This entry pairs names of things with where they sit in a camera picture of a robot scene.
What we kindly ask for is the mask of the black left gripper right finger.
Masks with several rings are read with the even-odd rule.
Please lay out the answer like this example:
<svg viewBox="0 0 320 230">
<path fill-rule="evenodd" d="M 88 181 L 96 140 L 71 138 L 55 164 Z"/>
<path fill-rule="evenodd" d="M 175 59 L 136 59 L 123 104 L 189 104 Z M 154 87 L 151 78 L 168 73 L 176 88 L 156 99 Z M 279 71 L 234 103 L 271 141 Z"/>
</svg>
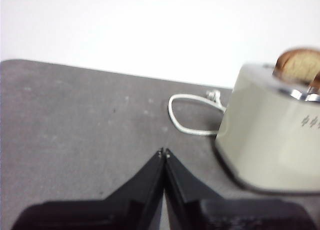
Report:
<svg viewBox="0 0 320 230">
<path fill-rule="evenodd" d="M 299 204 L 270 198 L 224 198 L 167 148 L 165 193 L 180 229 L 316 229 Z"/>
</svg>

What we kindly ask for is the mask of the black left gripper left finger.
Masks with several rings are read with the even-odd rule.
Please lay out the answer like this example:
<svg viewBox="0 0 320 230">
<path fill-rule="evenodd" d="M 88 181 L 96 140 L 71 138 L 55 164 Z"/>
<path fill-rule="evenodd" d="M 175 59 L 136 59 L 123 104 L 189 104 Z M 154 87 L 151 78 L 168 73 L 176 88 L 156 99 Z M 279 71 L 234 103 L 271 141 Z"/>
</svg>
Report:
<svg viewBox="0 0 320 230">
<path fill-rule="evenodd" d="M 159 150 L 107 198 L 31 205 L 13 229 L 148 229 L 163 196 L 163 183 L 164 156 Z"/>
</svg>

